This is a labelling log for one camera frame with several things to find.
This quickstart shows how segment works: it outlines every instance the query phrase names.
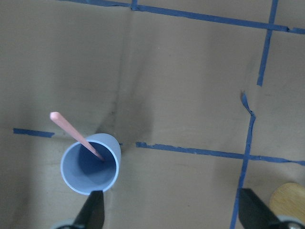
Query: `blue painter's tape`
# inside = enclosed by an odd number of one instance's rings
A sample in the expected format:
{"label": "blue painter's tape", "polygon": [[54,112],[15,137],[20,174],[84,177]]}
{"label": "blue painter's tape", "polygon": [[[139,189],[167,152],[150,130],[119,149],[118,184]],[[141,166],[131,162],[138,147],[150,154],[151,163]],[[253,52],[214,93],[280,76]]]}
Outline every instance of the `blue painter's tape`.
{"label": "blue painter's tape", "polygon": [[233,207],[230,229],[234,229],[235,225],[236,225],[238,204],[239,204],[239,190],[244,185],[244,179],[245,179],[245,176],[247,173],[248,162],[250,159],[251,143],[252,143],[252,132],[253,132],[254,122],[256,119],[254,112],[250,110],[246,94],[242,95],[242,103],[243,103],[244,107],[247,109],[247,111],[250,113],[251,117],[250,117],[250,124],[249,124],[249,128],[248,128],[246,147],[245,147],[245,151],[244,151],[244,160],[243,160],[243,165],[242,165],[242,171],[239,176],[238,188],[237,188],[236,195],[235,195],[235,202],[234,202],[234,207]]}
{"label": "blue painter's tape", "polygon": [[257,83],[256,83],[259,86],[263,85],[264,73],[265,73],[266,65],[267,65],[271,36],[272,36],[272,30],[267,30],[262,59],[261,59],[261,65],[259,67],[258,79],[257,79]]}
{"label": "blue painter's tape", "polygon": [[[132,0],[131,4],[124,3],[124,2],[117,2],[117,1],[107,1],[107,0],[59,0],[59,1],[70,1],[70,2],[90,4],[90,5],[96,5],[96,6],[123,6],[123,7],[130,7],[133,11],[144,11],[144,12],[150,12],[150,13],[164,14],[164,15],[168,15],[168,16],[185,17],[185,18],[202,20],[202,21],[212,21],[212,22],[217,22],[217,23],[246,26],[246,27],[258,28],[258,29],[268,29],[268,30],[305,34],[305,29],[301,29],[301,28],[293,28],[292,30],[290,30],[287,26],[275,25],[274,23],[247,21],[247,20],[219,17],[219,16],[213,16],[213,15],[207,15],[207,14],[192,13],[192,12],[187,12],[187,11],[171,10],[171,9],[165,9],[165,8],[152,7],[152,6],[138,5],[137,0]],[[274,14],[271,14],[271,17],[269,19],[271,19],[271,18],[275,18],[275,11],[274,11]]]}
{"label": "blue painter's tape", "polygon": [[235,159],[243,159],[243,157],[244,157],[242,154],[227,153],[227,152],[222,152],[222,151],[213,151],[213,150],[206,150],[206,149],[182,148],[182,147],[175,147],[175,146],[168,146],[168,145],[161,145],[161,144],[155,144],[155,145],[150,146],[150,145],[147,145],[145,142],[136,142],[136,147],[147,148],[147,149],[167,150],[167,151],[189,153],[189,154],[220,156],[220,157],[235,158]]}
{"label": "blue painter's tape", "polygon": [[131,7],[131,4],[117,1],[106,1],[106,0],[59,0],[59,1],[71,1],[76,3],[83,3],[95,6],[124,6]]}
{"label": "blue painter's tape", "polygon": [[[271,6],[271,11],[270,11],[270,16],[269,16],[269,23],[270,24],[273,24],[275,22],[277,4],[278,4],[278,0],[273,0],[272,1],[272,6]],[[260,65],[260,68],[259,68],[258,79],[257,79],[257,83],[256,83],[259,86],[263,85],[264,73],[265,73],[266,65],[267,65],[267,59],[268,59],[268,54],[269,54],[271,36],[272,36],[272,30],[268,29],[266,37],[265,37],[264,49],[263,49],[263,54],[262,54],[262,59],[261,59],[261,65]]]}
{"label": "blue painter's tape", "polygon": [[278,5],[278,0],[273,0],[271,5],[270,16],[269,16],[269,23],[273,24],[275,22],[277,5]]}
{"label": "blue painter's tape", "polygon": [[[162,144],[148,145],[146,142],[136,142],[135,146],[138,148],[166,150],[166,151],[188,153],[188,154],[219,156],[219,157],[234,158],[234,159],[243,159],[244,158],[244,154],[238,154],[238,153],[229,153],[229,152],[206,150],[206,149],[183,148],[183,147],[178,147],[178,146],[169,146],[169,145],[162,145]],[[296,163],[296,164],[305,166],[305,161],[293,161],[293,160],[288,160],[285,158],[271,157],[271,156],[250,155],[249,160],[266,161],[266,162],[273,162],[273,163]]]}
{"label": "blue painter's tape", "polygon": [[288,160],[288,159],[285,159],[285,158],[271,157],[271,156],[253,156],[253,155],[250,155],[250,160],[266,161],[266,162],[273,162],[273,163],[296,163],[296,164],[305,166],[305,161],[293,161],[293,160]]}
{"label": "blue painter's tape", "polygon": [[305,34],[305,29],[293,28],[293,29],[289,30],[289,32],[291,32],[291,33],[297,33],[297,34]]}
{"label": "blue painter's tape", "polygon": [[44,132],[44,131],[37,131],[37,130],[26,130],[26,129],[13,129],[14,134],[17,135],[31,135],[31,136],[38,136],[38,137],[52,137],[55,133],[52,132]]}
{"label": "blue painter's tape", "polygon": [[138,5],[138,0],[132,0],[132,10],[136,10]]}
{"label": "blue painter's tape", "polygon": [[185,17],[185,18],[202,20],[202,21],[212,21],[212,22],[217,22],[217,23],[246,26],[246,27],[252,27],[252,28],[259,28],[259,29],[288,31],[288,27],[282,26],[282,25],[274,25],[274,24],[263,23],[263,22],[225,18],[225,17],[200,14],[200,13],[192,13],[192,12],[186,12],[186,11],[180,11],[180,10],[170,10],[170,9],[164,9],[164,8],[158,8],[158,7],[152,7],[152,6],[137,5],[135,10],[136,11],[145,11],[145,12],[150,12],[150,13],[157,13],[157,14],[164,14],[164,15],[169,15],[169,16],[176,16],[176,17]]}

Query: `plastic cup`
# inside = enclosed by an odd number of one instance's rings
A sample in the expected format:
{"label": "plastic cup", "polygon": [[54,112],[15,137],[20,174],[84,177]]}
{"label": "plastic cup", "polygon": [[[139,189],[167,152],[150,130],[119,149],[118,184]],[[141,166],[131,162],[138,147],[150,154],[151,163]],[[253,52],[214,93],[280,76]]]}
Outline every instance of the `plastic cup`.
{"label": "plastic cup", "polygon": [[108,134],[95,134],[86,138],[104,157],[101,161],[79,142],[72,144],[61,159],[61,176],[74,191],[89,195],[92,191],[110,189],[120,169],[121,148]]}

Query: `tape line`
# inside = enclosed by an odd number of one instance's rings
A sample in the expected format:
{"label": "tape line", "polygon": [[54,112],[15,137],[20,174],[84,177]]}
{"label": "tape line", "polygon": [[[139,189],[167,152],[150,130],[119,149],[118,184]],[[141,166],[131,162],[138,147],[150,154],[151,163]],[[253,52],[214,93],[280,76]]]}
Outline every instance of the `tape line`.
{"label": "tape line", "polygon": [[[178,146],[169,146],[169,145],[162,145],[162,144],[148,145],[146,142],[136,142],[135,146],[137,148],[165,150],[165,151],[181,152],[181,153],[188,153],[188,154],[219,156],[219,157],[234,158],[234,159],[243,159],[244,158],[243,154],[238,154],[238,153],[229,153],[229,152],[206,150],[206,149],[183,148],[183,147],[178,147]],[[272,156],[250,155],[249,160],[265,161],[265,162],[271,162],[271,163],[296,163],[301,166],[305,166],[305,161],[295,161],[295,160],[289,160],[289,159],[285,159],[285,158],[281,158],[281,157],[272,157]]]}
{"label": "tape line", "polygon": [[168,146],[168,145],[147,145],[145,142],[136,142],[136,147],[140,148],[147,148],[147,149],[159,149],[159,150],[167,150],[173,152],[181,152],[181,153],[188,153],[188,154],[199,154],[199,155],[210,155],[210,156],[220,156],[220,157],[227,157],[227,158],[235,158],[235,159],[243,159],[243,154],[236,154],[236,153],[227,153],[222,151],[213,151],[213,150],[206,150],[206,149],[194,149],[194,148],[183,148],[183,147],[175,147],[175,146]]}
{"label": "tape line", "polygon": [[[270,11],[270,16],[269,16],[269,23],[270,24],[274,24],[274,22],[275,22],[277,4],[278,4],[278,0],[273,0],[272,1],[272,6],[271,6],[271,11]],[[268,29],[267,33],[266,33],[266,37],[265,37],[264,49],[263,49],[263,54],[262,54],[262,59],[261,59],[261,65],[260,65],[260,68],[259,68],[258,79],[257,79],[257,83],[256,83],[259,86],[263,86],[264,73],[265,73],[266,65],[267,65],[267,59],[268,59],[268,54],[269,54],[271,36],[272,36],[272,30]]]}
{"label": "tape line", "polygon": [[243,160],[243,165],[242,165],[242,171],[239,176],[238,188],[237,188],[236,195],[235,195],[235,202],[234,202],[234,207],[233,207],[230,229],[234,229],[235,225],[236,225],[237,213],[238,213],[238,203],[239,203],[239,190],[244,185],[244,179],[245,179],[245,176],[247,173],[248,162],[250,159],[251,143],[252,143],[252,132],[253,132],[254,122],[256,119],[254,112],[251,111],[249,108],[246,94],[242,95],[242,103],[243,103],[244,107],[247,109],[247,111],[249,112],[249,114],[251,115],[251,117],[250,117],[250,124],[249,124],[249,128],[248,128],[246,147],[245,147],[245,151],[244,151],[244,160]]}
{"label": "tape line", "polygon": [[70,1],[76,3],[83,3],[95,6],[124,6],[131,7],[131,4],[117,1],[106,1],[106,0],[58,0],[58,1]]}
{"label": "tape line", "polygon": [[132,0],[132,10],[136,10],[137,5],[138,5],[138,0]]}
{"label": "tape line", "polygon": [[202,21],[212,21],[217,23],[239,25],[239,26],[252,27],[258,29],[269,29],[269,30],[282,31],[282,32],[305,34],[305,29],[302,28],[289,29],[287,26],[275,25],[273,23],[263,23],[257,21],[248,21],[248,20],[219,17],[219,16],[213,16],[207,14],[193,13],[193,12],[187,12],[181,10],[171,10],[171,9],[165,9],[165,8],[159,8],[153,6],[138,5],[137,0],[132,0],[132,4],[124,3],[124,2],[116,2],[116,1],[106,1],[106,0],[59,0],[59,1],[70,1],[76,3],[97,5],[97,6],[124,6],[124,7],[130,7],[133,11],[143,11],[143,12],[157,13],[168,16],[185,17],[185,18],[202,20]]}
{"label": "tape line", "polygon": [[52,132],[18,129],[18,128],[14,128],[13,132],[14,132],[14,134],[17,134],[17,135],[30,135],[30,136],[38,136],[38,137],[52,137],[55,134]]}

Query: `wooden object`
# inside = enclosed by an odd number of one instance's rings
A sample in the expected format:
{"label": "wooden object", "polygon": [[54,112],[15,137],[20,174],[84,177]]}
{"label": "wooden object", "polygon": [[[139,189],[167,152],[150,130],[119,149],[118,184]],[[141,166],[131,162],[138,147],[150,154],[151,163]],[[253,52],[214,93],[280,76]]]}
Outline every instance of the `wooden object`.
{"label": "wooden object", "polygon": [[305,187],[297,183],[280,186],[272,194],[269,208],[276,215],[292,216],[305,224]]}

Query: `straw tip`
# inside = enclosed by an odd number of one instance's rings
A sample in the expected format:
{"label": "straw tip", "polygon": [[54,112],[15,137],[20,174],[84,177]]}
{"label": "straw tip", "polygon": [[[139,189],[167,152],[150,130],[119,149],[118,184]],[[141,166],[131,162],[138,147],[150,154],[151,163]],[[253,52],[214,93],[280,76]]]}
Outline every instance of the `straw tip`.
{"label": "straw tip", "polygon": [[103,158],[102,156],[99,156],[99,158],[102,162],[105,162],[105,158]]}
{"label": "straw tip", "polygon": [[51,120],[58,120],[59,119],[59,117],[60,117],[60,113],[59,112],[57,112],[57,111],[54,111],[54,112],[51,112],[50,113],[50,119]]}

